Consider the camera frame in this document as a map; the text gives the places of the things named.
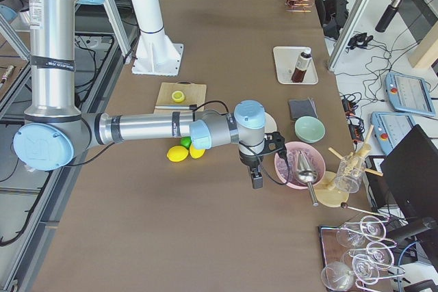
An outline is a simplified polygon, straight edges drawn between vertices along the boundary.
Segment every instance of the label on robot arm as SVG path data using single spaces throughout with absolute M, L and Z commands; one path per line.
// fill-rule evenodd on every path
M 29 0 L 30 28 L 41 30 L 44 28 L 44 0 Z

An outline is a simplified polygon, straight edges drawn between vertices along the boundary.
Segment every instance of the metal post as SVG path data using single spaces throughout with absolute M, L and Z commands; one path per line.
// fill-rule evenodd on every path
M 335 48 L 331 53 L 330 59 L 328 60 L 327 67 L 330 71 L 335 70 L 336 63 L 338 59 L 341 57 L 341 54 L 344 52 L 344 49 L 355 30 L 356 24 L 359 22 L 359 19 L 361 18 L 363 11 L 367 7 L 368 1 L 370 0 L 355 1 L 355 4 L 351 9 L 350 15 L 348 16 L 347 22 L 344 28 L 342 29 L 341 35 L 339 36 L 339 39 L 335 44 Z
M 128 55 L 130 55 L 129 52 L 131 47 L 129 45 L 125 28 L 123 27 L 122 18 L 118 13 L 116 2 L 114 0 L 105 0 L 103 7 L 105 7 L 105 11 L 107 12 L 109 22 L 114 30 L 114 34 L 116 35 L 116 39 L 118 45 L 120 46 L 120 50 L 122 51 L 123 57 L 127 58 L 125 64 L 128 64 L 130 62 L 130 57 Z
M 9 44 L 17 52 L 17 54 L 21 57 L 21 59 L 25 61 L 29 61 L 30 50 L 26 47 L 26 45 L 20 39 L 18 34 L 16 34 L 15 30 L 11 27 L 11 25 L 6 21 L 6 19 L 1 14 L 0 14 L 0 34 L 2 34 L 3 37 L 5 37 L 5 39 L 9 42 Z

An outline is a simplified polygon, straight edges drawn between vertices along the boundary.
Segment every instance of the black screen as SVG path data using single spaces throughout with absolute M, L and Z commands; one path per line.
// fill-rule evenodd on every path
M 388 154 L 381 168 L 405 217 L 432 217 L 438 222 L 438 149 L 419 125 Z M 438 230 L 428 230 L 417 238 L 438 271 Z

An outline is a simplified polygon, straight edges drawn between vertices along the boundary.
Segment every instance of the bowl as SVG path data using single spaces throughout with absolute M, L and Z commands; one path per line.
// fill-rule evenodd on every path
M 316 143 L 326 134 L 321 121 L 313 116 L 302 116 L 295 122 L 295 134 L 305 143 Z
M 324 162 L 324 159 L 322 158 L 322 155 L 312 146 L 302 143 L 302 142 L 289 142 L 286 143 L 286 149 L 287 149 L 287 162 L 289 163 L 289 167 L 292 171 L 291 174 L 289 174 L 289 179 L 287 179 L 287 166 L 286 163 L 282 158 L 280 158 L 277 154 L 275 154 L 274 157 L 274 166 L 275 166 L 275 172 L 278 178 L 282 183 L 286 182 L 286 179 L 288 180 L 287 186 L 295 189 L 306 189 L 307 186 L 299 183 L 294 175 L 293 172 L 296 171 L 296 160 L 298 158 L 298 152 L 301 150 L 303 151 L 307 158 L 309 159 L 311 165 L 315 168 L 318 177 L 313 184 L 313 186 L 317 185 L 322 177 L 324 176 L 324 173 L 326 172 L 326 164 Z

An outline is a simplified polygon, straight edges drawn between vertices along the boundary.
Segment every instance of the white desk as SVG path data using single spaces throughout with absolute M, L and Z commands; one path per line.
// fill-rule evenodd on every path
M 351 10 L 353 4 L 355 3 L 355 0 L 347 0 L 347 1 L 348 1 L 347 8 Z M 392 48 L 394 40 L 407 28 L 401 15 L 397 13 L 384 33 L 377 32 L 374 29 L 378 20 L 382 16 L 382 13 L 385 11 L 386 7 L 390 2 L 391 2 L 390 0 L 371 0 L 368 3 L 368 6 L 365 9 L 365 12 L 361 17 L 359 23 L 356 26 L 357 32 L 361 32 L 361 33 L 366 32 L 368 35 L 373 35 L 376 41 L 384 42 L 387 45 L 388 49 Z M 403 55 L 407 47 L 409 45 L 415 44 L 415 41 L 416 40 L 414 39 L 414 37 L 412 36 L 409 30 L 405 31 L 397 39 L 394 45 L 394 49 L 395 50 L 402 49 L 402 50 L 393 51 L 392 53 L 391 62 L 393 62 L 395 59 L 401 56 L 400 59 L 398 59 L 394 64 L 393 70 L 404 73 L 406 75 L 422 77 L 427 82 L 429 82 L 429 84 L 431 84 L 432 86 L 431 88 L 434 88 L 438 83 L 438 78 L 434 73 L 433 69 L 432 68 L 429 68 L 427 70 L 414 69 L 408 62 L 408 56 L 412 54 L 412 52 L 415 50 L 415 47 L 413 47 L 410 51 L 408 51 Z M 333 51 L 334 42 L 329 39 L 326 39 L 326 45 L 328 52 L 331 53 Z M 354 49 L 352 51 L 349 51 L 348 53 L 345 52 L 340 57 L 335 68 L 335 74 L 337 75 L 337 86 L 342 94 L 352 94 L 353 92 L 361 92 L 362 95 L 365 96 L 365 87 L 363 86 L 364 80 L 375 78 L 375 76 L 372 74 L 363 75 L 365 73 L 370 73 L 365 68 L 365 65 L 372 60 L 372 62 L 367 65 L 367 67 L 371 71 L 379 70 L 386 66 L 387 64 L 386 60 L 377 58 L 383 56 L 384 50 L 380 48 L 373 48 L 373 47 L 368 47 L 368 48 L 369 48 L 368 50 Z M 343 75 L 342 74 L 343 72 L 346 72 L 349 75 L 354 75 L 354 76 L 351 77 L 348 75 Z M 382 74 L 380 77 L 382 88 L 379 89 L 381 83 L 380 81 L 377 81 L 371 87 L 371 89 L 373 91 L 379 89 L 376 93 L 377 98 L 384 99 L 386 101 L 366 105 L 362 107 L 361 111 L 360 111 L 360 106 L 368 103 L 368 101 L 362 100 L 359 103 L 357 115 L 363 118 L 365 122 L 366 131 L 368 131 L 368 128 L 370 126 L 370 116 L 373 111 L 394 111 L 394 109 L 391 107 L 391 104 L 388 103 L 387 101 L 387 95 L 384 86 L 385 76 L 386 76 L 386 72 Z M 433 90 L 431 96 L 438 97 L 438 87 L 435 88 L 435 90 Z M 437 108 L 438 102 L 434 101 L 434 105 Z M 430 137 L 438 137 L 438 121 L 430 120 L 428 118 L 424 118 L 421 116 L 414 116 L 414 120 L 416 123 L 422 126 L 423 130 Z M 435 145 L 438 146 L 438 140 L 433 140 L 433 142 Z M 383 154 L 375 138 L 372 138 L 370 143 L 372 145 L 372 152 L 370 153 L 371 155 Z

